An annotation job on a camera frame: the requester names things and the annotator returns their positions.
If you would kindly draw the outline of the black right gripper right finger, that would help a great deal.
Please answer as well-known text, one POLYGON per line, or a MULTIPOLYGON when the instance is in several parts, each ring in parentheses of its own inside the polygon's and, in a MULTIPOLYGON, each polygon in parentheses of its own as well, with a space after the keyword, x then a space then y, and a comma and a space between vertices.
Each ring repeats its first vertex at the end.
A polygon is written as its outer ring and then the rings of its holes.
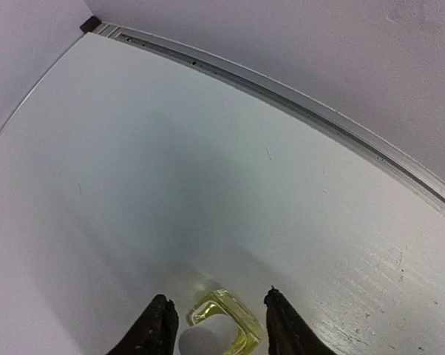
POLYGON ((264 297, 264 304, 270 355, 335 354, 315 335, 281 291, 272 287, 264 297))

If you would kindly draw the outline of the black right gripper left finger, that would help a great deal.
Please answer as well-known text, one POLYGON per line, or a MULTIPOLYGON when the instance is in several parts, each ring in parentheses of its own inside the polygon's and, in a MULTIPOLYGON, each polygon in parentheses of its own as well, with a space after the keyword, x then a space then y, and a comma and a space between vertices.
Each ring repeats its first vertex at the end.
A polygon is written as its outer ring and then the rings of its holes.
POLYGON ((178 326, 175 304, 165 295, 157 294, 107 354, 172 355, 178 326))

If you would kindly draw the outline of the white nail polish cap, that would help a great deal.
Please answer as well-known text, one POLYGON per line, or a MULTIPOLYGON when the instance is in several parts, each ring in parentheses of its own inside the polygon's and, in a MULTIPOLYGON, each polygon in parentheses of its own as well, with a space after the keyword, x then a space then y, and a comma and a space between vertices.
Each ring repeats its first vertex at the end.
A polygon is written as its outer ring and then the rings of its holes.
POLYGON ((238 335, 238 326, 232 318, 216 314, 186 329, 178 339, 178 350, 186 355, 225 354, 238 335))

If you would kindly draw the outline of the yellow nail polish bottle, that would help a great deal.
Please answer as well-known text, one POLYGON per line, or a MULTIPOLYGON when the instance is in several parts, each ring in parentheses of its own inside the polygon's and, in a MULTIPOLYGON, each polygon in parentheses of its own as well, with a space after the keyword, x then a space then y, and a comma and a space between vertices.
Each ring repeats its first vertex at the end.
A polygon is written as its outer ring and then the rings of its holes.
POLYGON ((262 325, 226 289, 208 292, 186 314, 201 354, 251 354, 262 341, 262 325))

